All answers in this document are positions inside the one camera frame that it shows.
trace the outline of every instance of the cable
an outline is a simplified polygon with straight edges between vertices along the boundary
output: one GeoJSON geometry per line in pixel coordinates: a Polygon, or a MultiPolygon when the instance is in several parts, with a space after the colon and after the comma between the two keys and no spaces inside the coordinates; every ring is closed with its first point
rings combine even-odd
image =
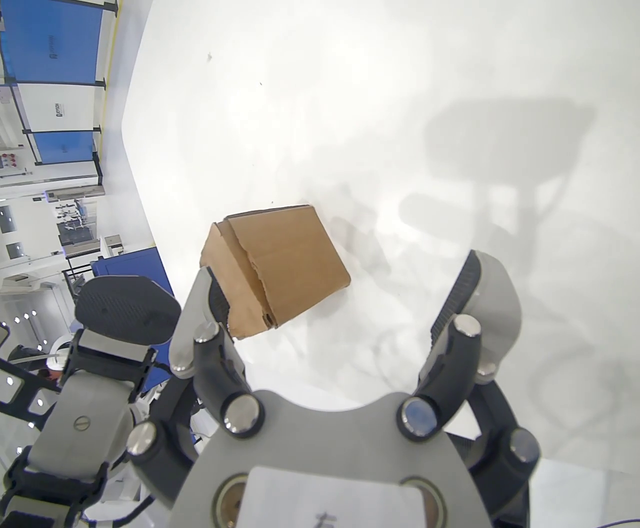
{"type": "Polygon", "coordinates": [[[169,365],[167,365],[165,363],[159,363],[157,361],[154,361],[154,367],[156,369],[160,369],[162,371],[165,371],[167,374],[171,374],[173,376],[173,373],[171,372],[171,369],[169,368],[169,365]]]}
{"type": "MultiPolygon", "coordinates": [[[[149,506],[151,506],[154,503],[155,499],[156,499],[155,497],[152,497],[151,495],[149,495],[145,500],[140,502],[140,504],[138,504],[131,511],[131,513],[129,513],[124,517],[111,521],[111,526],[113,526],[113,528],[122,528],[123,526],[126,526],[131,521],[133,521],[138,515],[140,515],[144,510],[146,510],[149,506]]],[[[87,526],[89,528],[96,528],[99,522],[104,522],[104,521],[92,521],[87,519],[86,517],[83,517],[82,520],[87,523],[87,526]]]]}
{"type": "Polygon", "coordinates": [[[596,526],[596,528],[611,528],[612,526],[620,526],[621,524],[631,524],[632,522],[639,522],[640,523],[640,518],[638,518],[638,519],[625,519],[623,521],[610,522],[609,524],[603,524],[602,526],[596,526]]]}
{"type": "Polygon", "coordinates": [[[113,528],[121,528],[122,526],[126,526],[127,524],[129,524],[144,510],[146,510],[149,506],[151,506],[154,503],[155,499],[156,499],[155,497],[152,497],[151,495],[149,495],[145,500],[140,502],[140,504],[138,504],[133,509],[133,511],[129,513],[126,517],[122,517],[120,519],[116,519],[115,521],[113,521],[113,528]]]}

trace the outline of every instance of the white wall panel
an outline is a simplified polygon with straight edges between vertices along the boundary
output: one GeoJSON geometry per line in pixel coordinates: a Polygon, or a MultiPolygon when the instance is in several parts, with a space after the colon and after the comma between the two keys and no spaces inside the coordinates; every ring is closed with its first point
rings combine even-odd
{"type": "Polygon", "coordinates": [[[33,132],[93,129],[94,86],[19,84],[33,132]]]}

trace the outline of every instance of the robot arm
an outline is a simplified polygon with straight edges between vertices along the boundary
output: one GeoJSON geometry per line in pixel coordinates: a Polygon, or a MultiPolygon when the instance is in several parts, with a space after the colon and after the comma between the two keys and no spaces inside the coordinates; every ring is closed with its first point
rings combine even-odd
{"type": "MultiPolygon", "coordinates": [[[[154,296],[156,289],[151,281],[136,277],[118,277],[116,284],[100,278],[87,283],[76,307],[85,329],[74,337],[62,390],[44,418],[28,415],[25,408],[36,397],[34,384],[42,387],[46,380],[23,371],[21,379],[30,383],[5,405],[10,414],[29,419],[42,432],[4,477],[3,528],[72,527],[102,496],[135,425],[131,405],[156,355],[150,345],[171,337],[180,314],[175,300],[161,293],[154,296]]],[[[3,362],[4,370],[10,368],[3,362]]],[[[50,383],[46,388],[52,389],[50,383]]]]}
{"type": "MultiPolygon", "coordinates": [[[[170,350],[172,371],[193,379],[220,425],[200,457],[172,473],[179,485],[159,495],[172,508],[171,527],[235,526],[250,472],[259,466],[418,487],[429,528],[528,526],[528,481],[540,449],[493,380],[520,331],[520,304],[497,260],[470,253],[432,328],[416,390],[345,412],[253,392],[223,321],[213,316],[216,286],[201,269],[170,350]],[[443,431],[464,401],[479,423],[476,440],[443,431]]],[[[180,451],[166,427],[152,412],[128,445],[141,478],[158,492],[165,484],[153,473],[154,458],[165,465],[165,456],[180,451]]]]}
{"type": "Polygon", "coordinates": [[[433,325],[432,350],[412,394],[344,412],[254,392],[220,294],[208,268],[182,314],[146,279],[87,283],[76,308],[86,329],[74,339],[40,438],[5,477],[1,528],[27,518],[34,526],[73,526],[99,500],[125,444],[141,479],[172,509],[172,528],[235,527],[259,467],[418,488],[429,528],[528,526],[528,480],[540,450],[493,379],[520,330],[520,305],[499,262],[470,253],[433,325]],[[134,427],[129,405],[153,361],[149,344],[172,334],[174,376],[134,427]],[[198,398],[220,425],[200,456],[189,432],[198,398]],[[476,440],[443,431],[465,401],[481,430],[476,440]]]}

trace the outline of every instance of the blue partition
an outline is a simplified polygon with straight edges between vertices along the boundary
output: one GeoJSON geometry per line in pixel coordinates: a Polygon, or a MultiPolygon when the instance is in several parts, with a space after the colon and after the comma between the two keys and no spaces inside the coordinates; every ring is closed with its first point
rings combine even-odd
{"type": "Polygon", "coordinates": [[[43,163],[92,160],[92,132],[35,132],[33,139],[43,163]]]}
{"type": "Polygon", "coordinates": [[[102,10],[54,0],[2,0],[5,60],[18,81],[94,83],[102,10]]]}

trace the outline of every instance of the cardboard box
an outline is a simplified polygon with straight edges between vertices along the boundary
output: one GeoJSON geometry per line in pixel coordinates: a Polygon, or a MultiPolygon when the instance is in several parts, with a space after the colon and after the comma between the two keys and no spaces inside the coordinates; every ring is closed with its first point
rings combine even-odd
{"type": "Polygon", "coordinates": [[[229,302],[229,333],[275,328],[346,287],[351,277],[311,205],[227,216],[211,226],[200,266],[229,302]]]}

